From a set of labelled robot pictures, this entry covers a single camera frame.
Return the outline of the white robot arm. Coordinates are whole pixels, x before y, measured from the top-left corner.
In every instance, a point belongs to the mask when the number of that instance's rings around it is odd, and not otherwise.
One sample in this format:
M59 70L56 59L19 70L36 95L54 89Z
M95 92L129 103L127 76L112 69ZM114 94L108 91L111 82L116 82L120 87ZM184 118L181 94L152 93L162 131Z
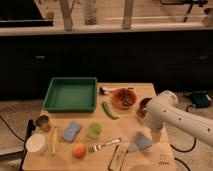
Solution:
M180 110L177 104L178 97L168 90L151 98L145 104L150 130L159 132L165 123L169 123L213 147L213 120Z

